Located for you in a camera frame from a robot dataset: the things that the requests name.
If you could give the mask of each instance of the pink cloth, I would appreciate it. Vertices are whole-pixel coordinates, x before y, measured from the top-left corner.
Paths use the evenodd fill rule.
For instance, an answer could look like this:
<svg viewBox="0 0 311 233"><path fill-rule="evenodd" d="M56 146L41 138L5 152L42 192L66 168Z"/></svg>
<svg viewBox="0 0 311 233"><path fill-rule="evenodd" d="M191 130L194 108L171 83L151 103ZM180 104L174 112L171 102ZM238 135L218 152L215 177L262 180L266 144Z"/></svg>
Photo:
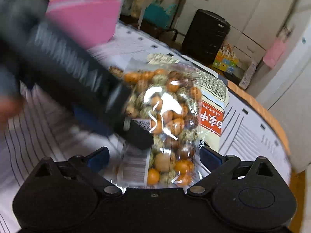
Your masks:
<svg viewBox="0 0 311 233"><path fill-rule="evenodd" d="M119 10L119 0L52 0L47 16L88 49L113 36Z"/></svg>
<svg viewBox="0 0 311 233"><path fill-rule="evenodd" d="M274 68L279 58L285 51L285 48L286 48L286 44L281 39L277 38L274 41L272 47L268 49L268 51L266 52L266 55L263 57L262 59L263 62L265 62L265 64L269 66L270 68Z"/></svg>

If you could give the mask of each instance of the black suitcase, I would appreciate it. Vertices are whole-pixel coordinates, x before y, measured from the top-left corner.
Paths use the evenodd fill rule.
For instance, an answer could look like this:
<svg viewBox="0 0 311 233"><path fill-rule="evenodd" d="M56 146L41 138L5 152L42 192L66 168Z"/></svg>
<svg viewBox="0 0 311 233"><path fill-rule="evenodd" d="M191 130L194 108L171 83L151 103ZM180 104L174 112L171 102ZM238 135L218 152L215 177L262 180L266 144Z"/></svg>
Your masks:
<svg viewBox="0 0 311 233"><path fill-rule="evenodd" d="M182 52L204 65L212 64L229 30L229 23L219 15L197 10L183 41Z"/></svg>

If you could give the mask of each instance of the red label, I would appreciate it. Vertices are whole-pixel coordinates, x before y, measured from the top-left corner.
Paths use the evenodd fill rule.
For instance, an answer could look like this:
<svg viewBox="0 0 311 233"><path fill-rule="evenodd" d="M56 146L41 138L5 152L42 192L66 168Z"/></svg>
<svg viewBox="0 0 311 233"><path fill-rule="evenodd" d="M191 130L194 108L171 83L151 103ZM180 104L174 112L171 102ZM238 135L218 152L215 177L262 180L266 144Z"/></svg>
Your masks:
<svg viewBox="0 0 311 233"><path fill-rule="evenodd" d="M212 105L206 103L205 101L202 101L200 115L201 126L220 136L223 116L223 112L215 109Z"/></svg>

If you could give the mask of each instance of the screw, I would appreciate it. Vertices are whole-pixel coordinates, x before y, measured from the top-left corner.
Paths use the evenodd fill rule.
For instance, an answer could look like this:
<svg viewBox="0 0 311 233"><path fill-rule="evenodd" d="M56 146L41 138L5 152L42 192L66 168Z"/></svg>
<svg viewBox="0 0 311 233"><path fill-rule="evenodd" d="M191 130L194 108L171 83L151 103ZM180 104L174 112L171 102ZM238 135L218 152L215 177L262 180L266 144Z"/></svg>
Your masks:
<svg viewBox="0 0 311 233"><path fill-rule="evenodd" d="M120 192L121 190L116 186L107 186L104 188L104 192L107 194L116 194Z"/></svg>
<svg viewBox="0 0 311 233"><path fill-rule="evenodd" d="M202 194L205 192L205 188L202 186L192 186L189 191L194 194Z"/></svg>

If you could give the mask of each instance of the pink bag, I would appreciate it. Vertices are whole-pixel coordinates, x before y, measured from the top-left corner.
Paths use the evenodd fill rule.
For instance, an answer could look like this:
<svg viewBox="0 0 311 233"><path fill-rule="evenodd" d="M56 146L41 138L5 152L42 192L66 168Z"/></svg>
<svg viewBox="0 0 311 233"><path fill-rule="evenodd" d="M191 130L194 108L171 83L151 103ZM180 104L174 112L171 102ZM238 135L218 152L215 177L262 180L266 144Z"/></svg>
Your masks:
<svg viewBox="0 0 311 233"><path fill-rule="evenodd" d="M119 0L52 0L46 14L88 49L113 36L119 10Z"/></svg>

